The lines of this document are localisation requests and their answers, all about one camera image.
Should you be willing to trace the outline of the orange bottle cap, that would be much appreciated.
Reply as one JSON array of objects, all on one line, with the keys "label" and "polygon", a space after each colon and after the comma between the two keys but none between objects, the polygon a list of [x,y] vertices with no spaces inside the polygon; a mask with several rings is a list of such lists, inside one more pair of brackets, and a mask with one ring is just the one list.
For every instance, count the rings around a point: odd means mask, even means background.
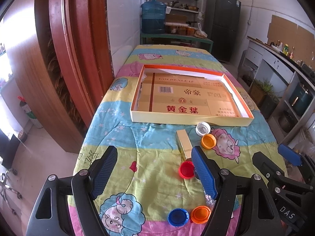
[{"label": "orange bottle cap", "polygon": [[211,215],[211,209],[207,206],[197,206],[190,214],[191,221],[195,224],[205,224]]}]

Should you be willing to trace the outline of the yellow-orange bottle cap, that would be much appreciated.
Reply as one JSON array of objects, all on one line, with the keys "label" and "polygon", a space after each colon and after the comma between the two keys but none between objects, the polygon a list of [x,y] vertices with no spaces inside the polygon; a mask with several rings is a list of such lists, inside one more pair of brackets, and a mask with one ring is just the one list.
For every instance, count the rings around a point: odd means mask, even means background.
[{"label": "yellow-orange bottle cap", "polygon": [[216,146],[217,140],[212,134],[205,134],[201,138],[201,145],[203,148],[210,150]]}]

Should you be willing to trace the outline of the blue bottle cap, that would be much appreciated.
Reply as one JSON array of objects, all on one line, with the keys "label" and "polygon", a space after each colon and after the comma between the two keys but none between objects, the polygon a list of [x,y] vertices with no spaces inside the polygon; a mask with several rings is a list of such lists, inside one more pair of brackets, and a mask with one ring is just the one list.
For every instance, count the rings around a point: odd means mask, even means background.
[{"label": "blue bottle cap", "polygon": [[188,211],[182,208],[171,210],[167,217],[168,223],[174,227],[184,226],[189,219],[190,215]]}]

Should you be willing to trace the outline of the white bottle cap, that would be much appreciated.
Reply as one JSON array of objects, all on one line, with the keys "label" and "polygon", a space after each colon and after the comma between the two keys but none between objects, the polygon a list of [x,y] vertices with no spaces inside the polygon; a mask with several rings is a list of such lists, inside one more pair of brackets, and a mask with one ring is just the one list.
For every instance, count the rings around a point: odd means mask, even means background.
[{"label": "white bottle cap", "polygon": [[207,135],[210,133],[211,127],[207,122],[199,122],[195,127],[195,131],[197,135],[199,135],[200,137],[203,137],[204,135]]}]

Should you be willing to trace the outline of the red bottle cap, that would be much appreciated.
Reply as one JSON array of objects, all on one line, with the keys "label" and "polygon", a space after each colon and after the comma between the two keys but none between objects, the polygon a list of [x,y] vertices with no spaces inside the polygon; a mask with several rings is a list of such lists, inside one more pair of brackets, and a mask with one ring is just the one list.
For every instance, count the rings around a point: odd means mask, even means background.
[{"label": "red bottle cap", "polygon": [[181,163],[178,169],[179,176],[183,179],[191,179],[194,177],[194,165],[191,161],[186,160]]}]

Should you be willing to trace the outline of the gold rectangular box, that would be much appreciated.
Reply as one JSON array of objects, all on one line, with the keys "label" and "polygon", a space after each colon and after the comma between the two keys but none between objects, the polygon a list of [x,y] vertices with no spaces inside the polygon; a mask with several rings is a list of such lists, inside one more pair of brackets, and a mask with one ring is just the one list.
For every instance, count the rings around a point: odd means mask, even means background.
[{"label": "gold rectangular box", "polygon": [[192,144],[186,130],[181,129],[176,131],[176,140],[184,161],[191,160]]}]

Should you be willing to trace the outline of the clear floral plastic case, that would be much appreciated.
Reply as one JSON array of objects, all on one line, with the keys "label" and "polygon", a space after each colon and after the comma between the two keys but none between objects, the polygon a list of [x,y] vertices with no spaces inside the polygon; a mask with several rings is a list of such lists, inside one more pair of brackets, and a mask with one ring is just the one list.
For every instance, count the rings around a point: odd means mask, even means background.
[{"label": "clear floral plastic case", "polygon": [[210,209],[213,209],[216,204],[216,200],[214,200],[210,195],[207,195],[207,194],[205,194],[205,199],[206,199],[206,206],[208,206]]}]

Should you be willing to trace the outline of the black bottle cap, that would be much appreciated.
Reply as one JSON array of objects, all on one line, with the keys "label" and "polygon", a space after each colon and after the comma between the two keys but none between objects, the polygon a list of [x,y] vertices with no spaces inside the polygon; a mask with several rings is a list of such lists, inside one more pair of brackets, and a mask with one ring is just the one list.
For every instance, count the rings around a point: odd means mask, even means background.
[{"label": "black bottle cap", "polygon": [[194,176],[195,176],[198,180],[200,180],[199,175],[198,175],[196,169],[194,169]]}]

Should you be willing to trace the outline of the dark green appliance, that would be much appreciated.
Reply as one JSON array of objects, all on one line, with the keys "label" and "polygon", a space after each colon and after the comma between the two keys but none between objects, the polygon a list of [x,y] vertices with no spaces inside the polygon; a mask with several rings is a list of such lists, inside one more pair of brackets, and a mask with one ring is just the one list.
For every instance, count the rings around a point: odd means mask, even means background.
[{"label": "dark green appliance", "polygon": [[289,98],[289,104],[298,116],[302,116],[311,103],[312,98],[311,92],[305,85],[298,83]]}]

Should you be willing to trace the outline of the colourful cartoon quilt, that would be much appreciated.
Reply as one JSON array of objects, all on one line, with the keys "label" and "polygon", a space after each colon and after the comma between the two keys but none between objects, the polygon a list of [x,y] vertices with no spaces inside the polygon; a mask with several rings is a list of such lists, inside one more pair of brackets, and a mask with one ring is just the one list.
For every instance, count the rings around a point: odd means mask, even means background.
[{"label": "colourful cartoon quilt", "polygon": [[186,130],[193,146],[201,138],[192,125],[135,123],[130,107],[143,65],[176,65],[227,73],[207,51],[171,45],[139,45],[134,48],[101,104],[87,131],[75,172],[90,167],[108,146],[118,151],[118,160],[103,194],[94,204],[105,227],[119,204],[131,210],[119,212],[118,230],[109,235],[200,235],[204,225],[189,220],[181,227],[168,223],[176,208],[192,211],[206,203],[200,181],[184,179],[178,169],[182,154],[176,132]]}]

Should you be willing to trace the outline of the orange-rimmed cardboard tray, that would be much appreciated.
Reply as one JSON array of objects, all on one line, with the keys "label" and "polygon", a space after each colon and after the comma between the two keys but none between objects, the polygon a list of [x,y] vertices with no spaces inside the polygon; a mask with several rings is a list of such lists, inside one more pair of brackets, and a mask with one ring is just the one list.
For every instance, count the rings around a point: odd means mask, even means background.
[{"label": "orange-rimmed cardboard tray", "polygon": [[143,65],[130,107],[133,122],[247,127],[254,115],[224,73]]}]

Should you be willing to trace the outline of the black refrigerator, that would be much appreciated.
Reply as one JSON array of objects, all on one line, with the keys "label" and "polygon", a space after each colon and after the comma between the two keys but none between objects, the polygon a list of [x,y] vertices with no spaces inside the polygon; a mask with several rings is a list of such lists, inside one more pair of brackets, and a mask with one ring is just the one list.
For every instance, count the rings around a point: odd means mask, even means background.
[{"label": "black refrigerator", "polygon": [[239,27],[241,2],[239,0],[206,0],[204,30],[214,42],[212,55],[229,62]]}]

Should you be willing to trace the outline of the red wooden door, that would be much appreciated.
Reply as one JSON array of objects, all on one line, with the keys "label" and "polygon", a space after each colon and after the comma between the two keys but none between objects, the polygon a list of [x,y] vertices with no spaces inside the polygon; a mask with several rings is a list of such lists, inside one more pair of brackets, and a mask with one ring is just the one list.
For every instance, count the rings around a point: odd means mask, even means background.
[{"label": "red wooden door", "polygon": [[106,0],[5,0],[5,48],[40,123],[66,152],[80,151],[114,79]]}]

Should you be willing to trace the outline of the green bench table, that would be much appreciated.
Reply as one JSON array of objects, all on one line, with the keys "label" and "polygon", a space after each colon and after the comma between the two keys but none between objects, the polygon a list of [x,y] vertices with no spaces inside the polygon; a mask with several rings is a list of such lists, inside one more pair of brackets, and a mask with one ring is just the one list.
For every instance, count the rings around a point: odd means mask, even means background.
[{"label": "green bench table", "polygon": [[176,35],[176,34],[146,34],[140,33],[140,43],[144,44],[148,38],[159,38],[159,39],[168,39],[168,40],[182,40],[182,41],[195,41],[198,43],[208,44],[208,52],[212,52],[214,42],[207,38],[198,38],[194,36],[185,36],[185,35]]}]

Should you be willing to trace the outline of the blue water jug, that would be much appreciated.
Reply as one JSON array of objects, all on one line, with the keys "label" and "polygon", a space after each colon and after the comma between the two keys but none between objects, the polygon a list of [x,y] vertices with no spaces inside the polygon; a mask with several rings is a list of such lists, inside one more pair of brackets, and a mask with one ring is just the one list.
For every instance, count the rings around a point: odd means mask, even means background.
[{"label": "blue water jug", "polygon": [[164,34],[167,6],[158,0],[150,0],[142,7],[142,33]]}]

